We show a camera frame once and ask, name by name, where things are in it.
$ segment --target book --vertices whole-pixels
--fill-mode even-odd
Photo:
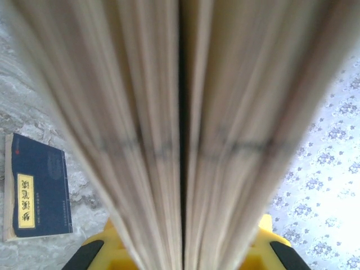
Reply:
[[[357,0],[5,1],[140,269],[235,269],[359,34]]]
[[[3,240],[72,233],[65,153],[6,136]]]

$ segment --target yellow label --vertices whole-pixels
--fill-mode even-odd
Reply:
[[[34,177],[17,174],[19,229],[35,228]]]

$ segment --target marble surface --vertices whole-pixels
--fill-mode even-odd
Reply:
[[[66,152],[74,233],[0,242],[0,270],[61,269],[107,212],[24,73],[0,14],[0,233],[5,134],[17,132]],[[311,269],[360,269],[360,43],[329,85],[269,206],[274,230]]]

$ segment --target book cover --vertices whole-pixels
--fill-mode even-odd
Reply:
[[[63,151],[8,135],[5,174],[4,240],[73,232]]]

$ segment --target open book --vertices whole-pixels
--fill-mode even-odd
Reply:
[[[234,269],[360,1],[6,2],[20,55],[142,269]]]

